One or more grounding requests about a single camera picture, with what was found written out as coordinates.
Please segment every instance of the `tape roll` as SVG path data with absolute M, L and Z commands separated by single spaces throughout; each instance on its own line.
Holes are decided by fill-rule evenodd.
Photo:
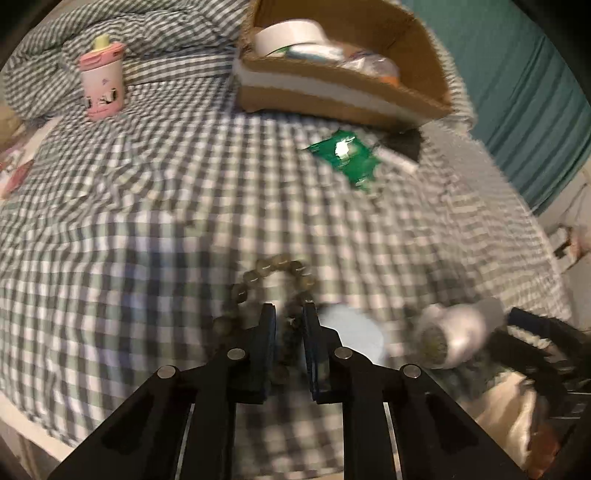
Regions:
M 254 50 L 265 57 L 280 48 L 298 43 L 327 44 L 328 38 L 318 22 L 313 20 L 286 20 L 261 30 L 254 37 Z

